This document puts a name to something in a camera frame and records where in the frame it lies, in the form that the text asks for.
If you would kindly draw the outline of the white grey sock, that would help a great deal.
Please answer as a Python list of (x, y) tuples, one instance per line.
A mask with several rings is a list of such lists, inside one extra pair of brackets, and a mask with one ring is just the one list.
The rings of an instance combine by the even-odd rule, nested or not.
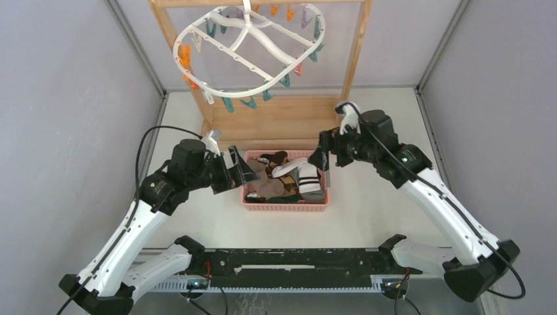
[(272, 176), (273, 178), (279, 178), (291, 172), (297, 175), (296, 183), (301, 194), (321, 190), (321, 175), (318, 169), (308, 162), (306, 157), (299, 157), (275, 167)]

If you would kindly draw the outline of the taupe striped cuff sock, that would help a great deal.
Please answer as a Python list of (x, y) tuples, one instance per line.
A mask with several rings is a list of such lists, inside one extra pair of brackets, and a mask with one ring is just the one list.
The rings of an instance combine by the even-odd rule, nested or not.
[(269, 199), (283, 195), (284, 184), (269, 174), (270, 168), (266, 163), (256, 159), (249, 159), (247, 164), (258, 176), (258, 179), (250, 184), (260, 197)]

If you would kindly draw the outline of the dark brown argyle sock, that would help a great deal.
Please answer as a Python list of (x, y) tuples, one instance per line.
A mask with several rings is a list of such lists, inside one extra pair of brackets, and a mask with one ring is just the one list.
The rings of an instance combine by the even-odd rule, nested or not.
[(285, 151), (275, 152), (274, 154), (262, 154), (257, 161), (264, 164), (264, 171), (267, 175), (266, 182), (261, 186), (265, 193), (273, 193), (274, 196), (291, 196), (297, 194), (297, 183), (288, 171), (278, 178), (273, 176), (273, 171), (289, 162), (288, 154)]

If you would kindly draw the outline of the dark green sock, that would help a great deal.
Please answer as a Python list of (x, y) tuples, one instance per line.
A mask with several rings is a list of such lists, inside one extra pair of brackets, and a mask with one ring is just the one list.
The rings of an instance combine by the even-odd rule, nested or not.
[(272, 203), (272, 204), (295, 204), (303, 200), (302, 196), (299, 194), (285, 196), (285, 197), (272, 197), (264, 198), (260, 196), (246, 196), (243, 197), (242, 201), (244, 203)]

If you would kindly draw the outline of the white round clip hanger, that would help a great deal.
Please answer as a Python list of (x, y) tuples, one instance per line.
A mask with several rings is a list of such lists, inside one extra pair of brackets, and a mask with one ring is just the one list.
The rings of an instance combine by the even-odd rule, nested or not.
[(185, 27), (173, 43), (176, 66), (187, 85), (204, 100), (220, 99), (228, 112), (234, 100), (255, 109), (271, 88), (289, 88), (307, 61), (324, 48), (326, 23), (309, 3), (220, 6)]

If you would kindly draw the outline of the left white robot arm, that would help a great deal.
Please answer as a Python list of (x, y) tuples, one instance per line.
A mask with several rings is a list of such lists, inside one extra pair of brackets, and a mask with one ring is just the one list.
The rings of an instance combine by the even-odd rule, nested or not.
[(186, 270), (200, 272), (206, 263), (204, 247), (190, 237), (175, 240), (163, 253), (133, 268), (145, 243), (195, 190), (211, 188), (219, 194), (257, 180), (257, 173), (229, 147), (227, 167), (216, 140), (184, 139), (171, 157), (139, 185), (139, 195), (116, 231), (78, 274), (66, 274), (59, 288), (88, 314), (129, 314), (148, 291)]

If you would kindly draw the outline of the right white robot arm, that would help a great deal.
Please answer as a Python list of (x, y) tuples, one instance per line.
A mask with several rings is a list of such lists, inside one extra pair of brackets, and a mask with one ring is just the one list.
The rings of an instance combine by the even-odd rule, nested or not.
[(442, 278), (460, 299), (473, 302), (489, 292), (507, 272), (520, 248), (484, 228), (442, 181), (425, 153), (399, 141), (391, 118), (382, 110), (343, 113), (340, 127), (322, 131), (309, 162), (328, 170), (354, 161), (371, 164), (380, 177), (408, 195), (448, 241), (447, 248), (423, 245), (397, 234), (381, 246), (380, 266), (389, 273), (401, 268)]

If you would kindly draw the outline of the wooden hanger stand frame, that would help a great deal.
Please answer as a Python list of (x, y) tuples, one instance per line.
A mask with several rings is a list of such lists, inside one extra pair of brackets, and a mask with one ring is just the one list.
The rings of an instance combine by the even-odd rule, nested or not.
[[(337, 127), (340, 124), (341, 119), (333, 112), (333, 108), (338, 101), (349, 98), (371, 15), (372, 1), (360, 1), (359, 3), (344, 84), (339, 95), (279, 95), (270, 100), (265, 100), (262, 92), (286, 77), (300, 64), (302, 59), (298, 58), (293, 61), (277, 77), (270, 77), (251, 62), (233, 52), (232, 49), (224, 47), (223, 52), (249, 67), (251, 71), (263, 76), (266, 83), (260, 88), (245, 93), (213, 91), (205, 83), (195, 78), (190, 67), (182, 66), (179, 59), (179, 46), (181, 39), (188, 32), (197, 33), (203, 40), (212, 44), (216, 44), (217, 41), (200, 31), (195, 24), (178, 33), (167, 11), (169, 8), (208, 7), (212, 5), (212, 2), (150, 1), (149, 4), (167, 44), (172, 50), (178, 69), (194, 85), (190, 88), (190, 92), (203, 117), (203, 133), (207, 133), (211, 129), (219, 129), (224, 133), (223, 142), (225, 144), (235, 144), (243, 150), (308, 150), (316, 146), (320, 131)], [(225, 113), (225, 109), (241, 103), (243, 98), (252, 95), (256, 95), (256, 100), (264, 100), (263, 106), (255, 110), (239, 109), (231, 114)]]

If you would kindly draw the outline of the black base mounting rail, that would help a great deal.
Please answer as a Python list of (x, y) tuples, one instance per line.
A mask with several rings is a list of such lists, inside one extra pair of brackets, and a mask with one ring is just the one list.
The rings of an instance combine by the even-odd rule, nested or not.
[(404, 276), (419, 270), (395, 263), (379, 249), (207, 249), (179, 275), (212, 277), (217, 285), (364, 284), (374, 276)]

